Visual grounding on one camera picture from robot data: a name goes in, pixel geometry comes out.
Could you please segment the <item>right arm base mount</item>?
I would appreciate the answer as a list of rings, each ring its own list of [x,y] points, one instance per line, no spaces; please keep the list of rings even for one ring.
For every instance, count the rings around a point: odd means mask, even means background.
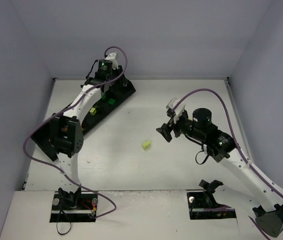
[[[224,184],[219,180],[207,182],[201,180],[199,186],[203,190],[188,191],[187,204],[190,220],[223,220],[236,219],[236,211],[227,205],[217,203],[213,193]]]

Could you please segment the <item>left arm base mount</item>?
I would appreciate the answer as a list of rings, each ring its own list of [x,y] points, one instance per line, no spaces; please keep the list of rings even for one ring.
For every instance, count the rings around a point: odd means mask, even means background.
[[[96,221],[98,195],[78,188],[54,192],[49,221],[51,223],[89,223]]]

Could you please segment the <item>lime and green lego stack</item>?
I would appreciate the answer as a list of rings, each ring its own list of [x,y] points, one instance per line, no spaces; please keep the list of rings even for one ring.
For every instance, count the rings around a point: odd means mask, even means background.
[[[148,150],[149,148],[150,148],[150,146],[151,146],[151,141],[150,140],[146,140],[145,142],[143,142],[142,143],[142,148],[143,148],[143,150]]]

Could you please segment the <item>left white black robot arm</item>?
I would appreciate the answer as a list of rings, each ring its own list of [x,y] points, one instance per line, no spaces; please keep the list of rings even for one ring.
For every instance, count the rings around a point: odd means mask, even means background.
[[[59,193],[71,199],[80,195],[78,155],[84,145],[84,135],[135,91],[115,54],[111,53],[98,60],[94,77],[86,76],[81,92],[73,102],[49,121],[49,142],[57,166],[65,177],[58,188]]]

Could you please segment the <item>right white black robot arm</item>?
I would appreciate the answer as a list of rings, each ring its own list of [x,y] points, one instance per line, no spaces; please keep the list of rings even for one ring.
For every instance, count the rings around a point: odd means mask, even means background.
[[[278,237],[283,231],[283,189],[276,189],[275,183],[240,153],[234,139],[212,123],[209,109],[194,110],[192,119],[186,110],[179,113],[168,110],[167,115],[169,121],[156,129],[167,142],[184,135],[200,145],[207,157],[228,169],[250,191],[250,194],[245,194],[233,190],[220,180],[201,180],[199,186],[208,207],[215,209],[225,205],[242,211],[263,233]]]

